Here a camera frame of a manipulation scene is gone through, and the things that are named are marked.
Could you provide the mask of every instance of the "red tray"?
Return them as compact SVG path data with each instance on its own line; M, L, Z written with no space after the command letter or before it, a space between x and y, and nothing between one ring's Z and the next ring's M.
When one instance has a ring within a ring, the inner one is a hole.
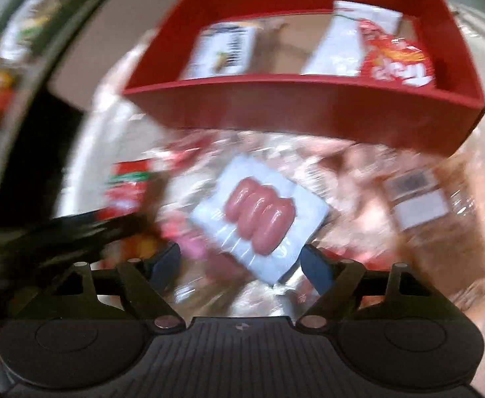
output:
M414 17L437 89L342 76L252 74L178 81L201 29L271 15L329 13L334 0L180 0L124 94L168 127L281 131L450 155L485 112L469 50L444 0L347 0Z

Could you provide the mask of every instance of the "barcode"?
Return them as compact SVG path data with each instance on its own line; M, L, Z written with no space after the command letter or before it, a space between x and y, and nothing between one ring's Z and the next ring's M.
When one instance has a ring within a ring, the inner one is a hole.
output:
M410 171L404 175L396 176L385 182L386 191L390 200L414 194L417 191L426 190L436 185L433 174L426 169Z

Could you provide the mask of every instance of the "metal bolt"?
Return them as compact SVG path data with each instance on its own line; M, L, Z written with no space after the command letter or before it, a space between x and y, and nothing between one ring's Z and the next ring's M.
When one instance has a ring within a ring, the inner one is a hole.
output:
M299 322L309 329L320 329L327 325L327 320L322 316L305 316Z
M176 316L160 316L154 321L154 325L156 325L160 329L171 329L181 324L181 320Z

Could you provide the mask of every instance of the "sausage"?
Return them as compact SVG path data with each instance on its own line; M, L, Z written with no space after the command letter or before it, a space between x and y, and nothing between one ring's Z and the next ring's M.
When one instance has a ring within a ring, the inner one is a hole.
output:
M251 239L257 229L259 218L265 208L278 199L275 190L270 186L260 186L244 201L241 214L237 220L237 233L244 239Z
M234 191L231 192L230 198L224 205L224 214L226 219L232 223L236 223L241 215L244 201L258 188L259 183L253 178L242 179Z
M273 252L283 240L296 217L292 199L278 198L265 208L257 221L251 246L257 254L264 256Z

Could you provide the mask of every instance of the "white package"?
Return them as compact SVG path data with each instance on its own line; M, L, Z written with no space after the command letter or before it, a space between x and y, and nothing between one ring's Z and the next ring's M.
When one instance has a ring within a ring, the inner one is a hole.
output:
M34 15L34 8L43 0L25 0L11 16L0 39L0 58L11 64L23 63L30 55L30 47L20 43L19 33L24 21Z
M250 67L255 25L222 22L212 25L198 39L184 79L241 75Z
M256 254L251 241L237 234L237 225L226 220L224 205L237 184L252 177L261 185L272 186L279 197L291 198L296 217L279 246L269 256ZM275 284L294 265L302 247L320 227L328 213L328 205L311 191L269 169L263 163L238 155L219 176L211 197L202 200L190 219L246 266L258 279Z
M357 76L365 57L358 19L368 19L389 34L395 34L402 14L350 1L335 1L331 21L302 75Z

